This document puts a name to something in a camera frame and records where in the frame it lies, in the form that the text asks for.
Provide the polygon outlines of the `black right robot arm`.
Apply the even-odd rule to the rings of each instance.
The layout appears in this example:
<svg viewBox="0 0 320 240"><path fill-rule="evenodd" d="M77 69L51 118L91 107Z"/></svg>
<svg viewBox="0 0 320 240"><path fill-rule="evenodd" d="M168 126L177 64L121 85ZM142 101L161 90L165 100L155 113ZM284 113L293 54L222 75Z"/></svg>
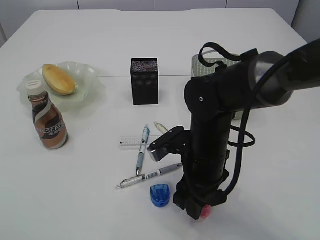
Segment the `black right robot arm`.
<svg viewBox="0 0 320 240"><path fill-rule="evenodd" d="M241 171L245 130L251 110L284 105L298 90L320 85L320 42L314 40L286 56L257 49L241 55L226 51L214 42L205 44L231 66L214 62L215 72L192 77L184 89L191 113L188 152L182 156L183 177L177 184L174 203L194 220L206 205L226 202ZM220 190L227 179L229 135L236 113L242 113L236 147L234 173L229 186Z"/></svg>

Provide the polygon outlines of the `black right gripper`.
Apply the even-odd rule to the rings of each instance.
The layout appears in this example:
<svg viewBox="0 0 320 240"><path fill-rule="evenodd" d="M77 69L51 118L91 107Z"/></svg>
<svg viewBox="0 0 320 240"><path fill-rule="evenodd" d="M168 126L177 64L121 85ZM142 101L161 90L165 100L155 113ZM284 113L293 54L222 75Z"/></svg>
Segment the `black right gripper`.
<svg viewBox="0 0 320 240"><path fill-rule="evenodd" d="M215 207L227 201L227 195L219 187L228 177L229 173L224 172L216 182L196 182L189 175L183 174L176 185L173 203L185 210L192 219L198 220L205 205Z"/></svg>

